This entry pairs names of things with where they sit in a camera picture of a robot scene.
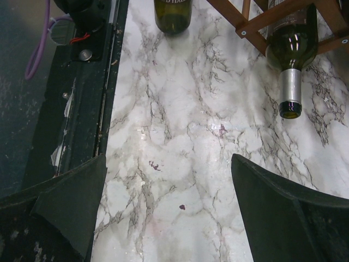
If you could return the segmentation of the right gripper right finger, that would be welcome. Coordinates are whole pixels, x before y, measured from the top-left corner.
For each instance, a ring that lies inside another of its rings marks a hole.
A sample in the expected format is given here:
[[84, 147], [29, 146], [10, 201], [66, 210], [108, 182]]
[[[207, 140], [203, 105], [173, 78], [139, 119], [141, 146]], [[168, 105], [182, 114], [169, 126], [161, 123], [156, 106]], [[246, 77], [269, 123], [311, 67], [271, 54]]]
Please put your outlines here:
[[348, 261], [348, 200], [234, 154], [232, 180], [254, 261]]

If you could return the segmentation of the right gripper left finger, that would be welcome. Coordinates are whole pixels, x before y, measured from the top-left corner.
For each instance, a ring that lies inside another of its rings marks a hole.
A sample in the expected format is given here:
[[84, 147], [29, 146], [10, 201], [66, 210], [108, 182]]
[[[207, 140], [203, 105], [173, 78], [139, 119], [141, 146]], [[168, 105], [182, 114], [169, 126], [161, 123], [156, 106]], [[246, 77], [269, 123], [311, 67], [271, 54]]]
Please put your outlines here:
[[101, 154], [1, 199], [1, 261], [90, 261], [106, 178]]

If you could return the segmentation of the green bottle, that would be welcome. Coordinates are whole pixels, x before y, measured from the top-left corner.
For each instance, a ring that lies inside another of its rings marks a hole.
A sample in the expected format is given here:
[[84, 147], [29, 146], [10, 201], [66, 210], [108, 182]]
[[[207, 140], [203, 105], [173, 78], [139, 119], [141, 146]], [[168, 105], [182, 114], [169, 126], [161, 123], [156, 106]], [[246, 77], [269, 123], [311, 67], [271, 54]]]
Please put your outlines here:
[[163, 33], [175, 35], [190, 25], [192, 0], [154, 0], [155, 22]]

